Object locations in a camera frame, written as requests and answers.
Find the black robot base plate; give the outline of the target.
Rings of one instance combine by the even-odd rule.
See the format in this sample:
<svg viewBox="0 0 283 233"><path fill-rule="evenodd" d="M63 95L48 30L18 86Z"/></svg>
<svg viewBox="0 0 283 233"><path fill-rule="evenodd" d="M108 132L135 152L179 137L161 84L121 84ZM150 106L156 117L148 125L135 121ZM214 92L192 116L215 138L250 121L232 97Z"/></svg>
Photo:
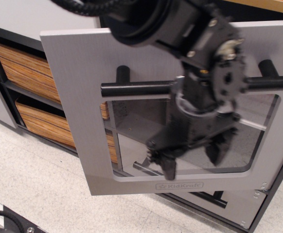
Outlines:
<svg viewBox="0 0 283 233"><path fill-rule="evenodd" d="M0 233L47 233L5 205L0 208Z"/></svg>

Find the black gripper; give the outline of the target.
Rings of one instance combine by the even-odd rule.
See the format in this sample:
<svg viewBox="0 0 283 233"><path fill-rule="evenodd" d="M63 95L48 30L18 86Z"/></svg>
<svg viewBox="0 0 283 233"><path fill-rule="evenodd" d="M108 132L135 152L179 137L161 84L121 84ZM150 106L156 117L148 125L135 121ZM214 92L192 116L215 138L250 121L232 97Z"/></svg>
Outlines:
<svg viewBox="0 0 283 233"><path fill-rule="evenodd" d="M146 142L148 160L161 166L166 180L176 177L176 159L199 147L214 166L218 166L236 132L240 115L233 110L226 113L199 113L182 93L173 93L166 126Z"/></svg>

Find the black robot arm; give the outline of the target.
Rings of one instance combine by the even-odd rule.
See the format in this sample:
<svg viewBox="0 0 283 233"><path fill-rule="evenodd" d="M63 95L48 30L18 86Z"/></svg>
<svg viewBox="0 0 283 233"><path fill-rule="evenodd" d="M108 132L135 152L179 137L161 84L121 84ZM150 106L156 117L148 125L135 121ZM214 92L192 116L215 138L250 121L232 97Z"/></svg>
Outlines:
<svg viewBox="0 0 283 233"><path fill-rule="evenodd" d="M146 143L149 161L167 180L176 176L176 158L196 147L221 163L240 118L235 97L246 87L238 30L205 0L112 0L108 6L103 18L116 40L152 45L184 69L170 87L166 126Z"/></svg>

